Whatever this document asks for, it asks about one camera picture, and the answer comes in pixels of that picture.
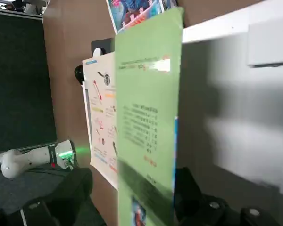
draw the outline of red drawing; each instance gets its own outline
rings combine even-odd
[[[101,120],[99,120],[98,118],[95,120],[95,122],[97,123],[97,124],[99,124],[100,125],[100,128],[99,129],[101,129],[101,130],[103,130],[104,129],[104,127],[103,127],[103,123],[102,123],[102,121]]]
[[[97,94],[99,95],[99,99],[100,99],[100,103],[101,103],[102,96],[101,96],[101,94],[100,94],[98,85],[96,84],[96,81],[95,81],[95,80],[93,80],[93,86],[95,87],[95,90],[97,91]]]

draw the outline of dark green board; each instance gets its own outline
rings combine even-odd
[[[0,152],[56,139],[42,21],[0,15]]]

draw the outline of green light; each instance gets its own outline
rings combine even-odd
[[[65,156],[68,156],[68,155],[69,155],[69,157],[71,157],[72,156],[72,151],[63,152],[63,153],[59,154],[59,156],[61,158],[65,157]]]
[[[86,148],[86,147],[76,147],[75,148],[75,152],[77,152],[77,153],[85,153],[85,152],[90,152],[89,151],[89,148]]]

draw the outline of blue strip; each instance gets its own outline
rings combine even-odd
[[[176,155],[177,155],[177,135],[178,135],[178,117],[175,117],[174,126],[174,162],[173,162],[173,174],[172,174],[172,191],[175,189],[175,177],[176,177]]]
[[[85,64],[86,65],[91,65],[91,64],[95,64],[96,62],[97,62],[96,60],[92,60],[92,61],[86,62]]]
[[[97,157],[98,159],[100,159],[103,163],[108,164],[108,162],[106,162],[102,157],[100,157],[98,154],[95,154],[95,157]]]

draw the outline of white flyer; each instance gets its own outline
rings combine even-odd
[[[91,134],[91,162],[117,189],[117,127],[114,53],[83,61]]]

